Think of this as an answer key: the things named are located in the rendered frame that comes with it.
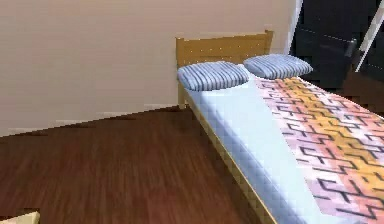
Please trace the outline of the blue striped pillow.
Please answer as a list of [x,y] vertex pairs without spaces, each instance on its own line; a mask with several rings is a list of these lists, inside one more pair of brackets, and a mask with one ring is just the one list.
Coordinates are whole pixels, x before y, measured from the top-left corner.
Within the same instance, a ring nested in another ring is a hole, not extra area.
[[217,61],[183,66],[178,80],[186,89],[201,92],[236,87],[248,82],[249,76],[236,64]]
[[248,58],[244,67],[252,74],[265,79],[285,79],[309,74],[312,66],[291,55],[268,54]]

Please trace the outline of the wooden bed with patterned blanket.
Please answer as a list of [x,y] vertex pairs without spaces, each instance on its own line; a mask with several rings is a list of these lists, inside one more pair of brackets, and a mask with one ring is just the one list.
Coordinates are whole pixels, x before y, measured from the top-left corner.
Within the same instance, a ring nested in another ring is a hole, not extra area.
[[270,51],[273,34],[176,41],[178,69],[225,61],[249,81],[191,91],[190,108],[262,224],[384,224],[384,117],[302,76],[265,79],[243,61]]

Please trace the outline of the dark room door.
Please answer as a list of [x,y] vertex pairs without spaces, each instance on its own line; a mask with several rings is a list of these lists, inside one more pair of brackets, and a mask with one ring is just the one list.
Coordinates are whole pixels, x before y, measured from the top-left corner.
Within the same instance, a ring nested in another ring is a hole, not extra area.
[[303,0],[290,54],[313,71],[302,79],[328,91],[342,87],[381,0]]

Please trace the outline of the pale wooden furniture corner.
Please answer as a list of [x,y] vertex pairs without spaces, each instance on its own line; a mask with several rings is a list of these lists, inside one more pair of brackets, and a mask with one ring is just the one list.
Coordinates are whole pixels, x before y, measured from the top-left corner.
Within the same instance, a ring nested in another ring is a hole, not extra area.
[[40,213],[31,212],[9,219],[1,220],[0,224],[39,224]]

